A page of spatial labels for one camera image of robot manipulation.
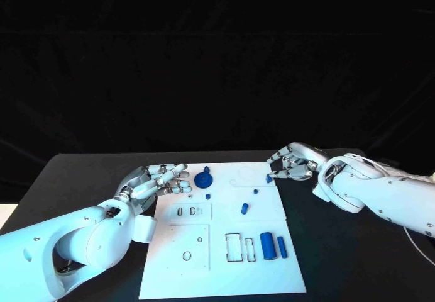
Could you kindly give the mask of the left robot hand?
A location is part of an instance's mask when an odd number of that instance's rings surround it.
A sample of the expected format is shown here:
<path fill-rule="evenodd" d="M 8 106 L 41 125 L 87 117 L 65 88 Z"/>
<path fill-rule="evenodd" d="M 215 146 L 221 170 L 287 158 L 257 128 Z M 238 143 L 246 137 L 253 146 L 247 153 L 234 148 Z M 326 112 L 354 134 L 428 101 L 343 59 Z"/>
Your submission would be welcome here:
<path fill-rule="evenodd" d="M 114 199 L 123 201 L 139 216 L 153 205 L 158 197 L 191 193 L 188 164 L 140 166 L 123 179 Z"/>

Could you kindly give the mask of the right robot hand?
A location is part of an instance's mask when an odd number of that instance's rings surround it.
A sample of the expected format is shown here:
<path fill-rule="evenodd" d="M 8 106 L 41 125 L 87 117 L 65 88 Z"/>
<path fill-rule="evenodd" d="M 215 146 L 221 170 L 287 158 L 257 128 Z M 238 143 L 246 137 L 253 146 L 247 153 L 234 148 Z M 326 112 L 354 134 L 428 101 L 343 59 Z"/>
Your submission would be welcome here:
<path fill-rule="evenodd" d="M 283 168 L 273 171 L 267 180 L 292 179 L 305 181 L 312 178 L 316 172 L 320 172 L 331 156 L 328 153 L 306 143 L 293 142 L 286 145 L 267 160 L 269 164 L 282 161 Z"/>

